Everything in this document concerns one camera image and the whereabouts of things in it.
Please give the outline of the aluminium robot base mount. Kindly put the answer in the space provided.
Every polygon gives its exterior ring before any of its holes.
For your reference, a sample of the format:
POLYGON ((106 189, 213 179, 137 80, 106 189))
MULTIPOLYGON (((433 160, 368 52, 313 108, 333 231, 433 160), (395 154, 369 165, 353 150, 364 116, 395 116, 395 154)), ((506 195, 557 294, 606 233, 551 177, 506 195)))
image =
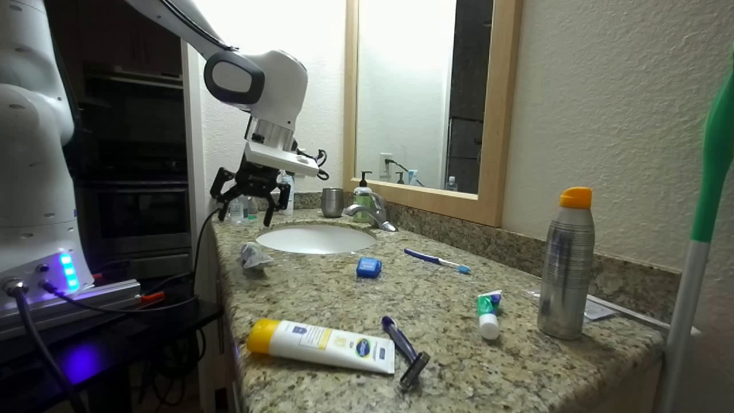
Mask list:
POLYGON ((103 314, 106 310, 131 310, 141 303, 141 283, 135 280, 57 294, 45 290, 42 281, 10 280, 3 283, 0 298, 3 339, 18 336, 24 332, 14 290, 26 294, 29 317, 40 330, 90 319, 94 314, 103 314))

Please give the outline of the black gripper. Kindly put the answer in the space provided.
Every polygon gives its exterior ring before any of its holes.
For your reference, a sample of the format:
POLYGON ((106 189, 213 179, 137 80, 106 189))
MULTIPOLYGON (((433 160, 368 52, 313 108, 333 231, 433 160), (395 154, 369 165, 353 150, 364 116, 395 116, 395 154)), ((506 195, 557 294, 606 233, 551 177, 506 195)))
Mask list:
POLYGON ((209 187, 209 195, 213 202, 225 205, 229 199, 239 195, 252 195, 269 202, 264 224, 269 226, 275 211, 286 209, 291 184, 275 184, 278 172, 266 165, 256 165, 249 160, 244 160, 236 172, 229 172, 228 166, 217 166, 213 184, 209 187))

